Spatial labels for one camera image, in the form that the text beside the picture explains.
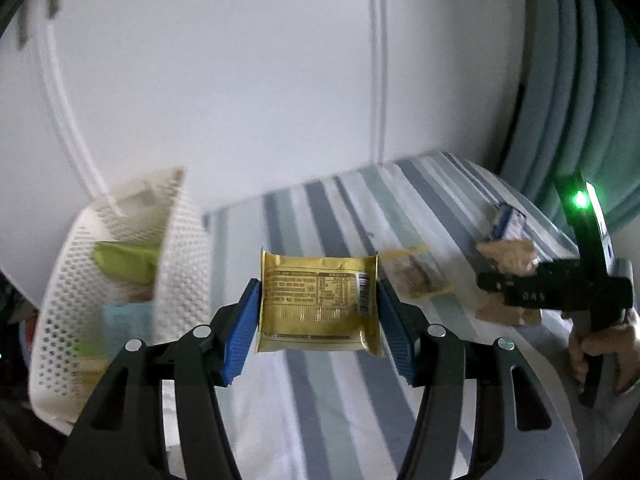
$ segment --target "green curtain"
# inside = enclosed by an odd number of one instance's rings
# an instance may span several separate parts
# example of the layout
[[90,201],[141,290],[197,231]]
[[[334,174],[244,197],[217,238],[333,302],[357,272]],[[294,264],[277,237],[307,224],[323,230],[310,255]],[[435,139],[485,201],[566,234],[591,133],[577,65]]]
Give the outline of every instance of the green curtain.
[[640,213],[640,47],[612,0],[534,5],[529,78],[500,176],[564,227],[553,180],[581,170],[616,231]]

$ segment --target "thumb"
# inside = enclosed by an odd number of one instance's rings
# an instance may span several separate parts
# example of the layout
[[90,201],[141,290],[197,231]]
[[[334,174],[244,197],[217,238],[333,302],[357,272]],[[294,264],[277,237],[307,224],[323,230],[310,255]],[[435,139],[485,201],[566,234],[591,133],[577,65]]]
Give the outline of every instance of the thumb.
[[591,356],[626,352],[634,344],[634,328],[629,325],[612,326],[587,336],[580,343],[582,351]]

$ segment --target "yellow-edged snack package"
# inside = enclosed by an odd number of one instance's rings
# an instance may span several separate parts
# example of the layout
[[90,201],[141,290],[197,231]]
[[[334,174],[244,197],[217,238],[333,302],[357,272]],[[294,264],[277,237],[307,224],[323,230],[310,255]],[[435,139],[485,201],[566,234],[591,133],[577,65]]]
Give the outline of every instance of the yellow-edged snack package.
[[383,356],[378,256],[299,258],[262,251],[258,352],[366,350]]

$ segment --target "bed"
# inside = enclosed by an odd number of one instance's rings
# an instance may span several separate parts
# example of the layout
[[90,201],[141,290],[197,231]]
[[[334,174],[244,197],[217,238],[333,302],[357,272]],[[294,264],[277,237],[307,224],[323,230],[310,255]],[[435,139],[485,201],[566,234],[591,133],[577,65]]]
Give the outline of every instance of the bed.
[[[467,340],[512,338],[534,369],[574,442],[593,467],[590,414],[565,373],[570,327],[557,312],[541,326],[477,320],[486,294],[475,284],[486,260],[476,242],[488,233],[495,204],[528,217],[526,235],[541,258],[573,257],[571,240],[522,195],[489,171],[449,153],[429,153],[226,207],[206,215],[212,235],[212,303],[235,303],[260,276],[260,248],[293,256],[364,256],[427,245],[453,291],[420,300],[430,322]],[[422,395],[399,377],[390,358],[366,352],[250,353],[242,375],[217,391],[226,432],[244,478],[357,480],[395,478]],[[468,469],[474,384],[465,407],[452,478]],[[172,471],[184,474],[179,447]]]

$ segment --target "perforated basket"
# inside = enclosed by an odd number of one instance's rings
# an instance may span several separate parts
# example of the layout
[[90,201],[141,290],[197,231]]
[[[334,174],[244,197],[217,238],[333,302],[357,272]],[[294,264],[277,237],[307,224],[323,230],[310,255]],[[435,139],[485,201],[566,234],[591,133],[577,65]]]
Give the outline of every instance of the perforated basket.
[[107,278],[91,260],[99,240],[161,242],[154,287],[154,340],[179,338],[210,321],[209,237],[184,190],[184,171],[158,171],[85,208],[50,277],[33,341],[29,394],[43,421],[69,434],[86,401],[75,344],[100,341],[102,306],[139,288]]

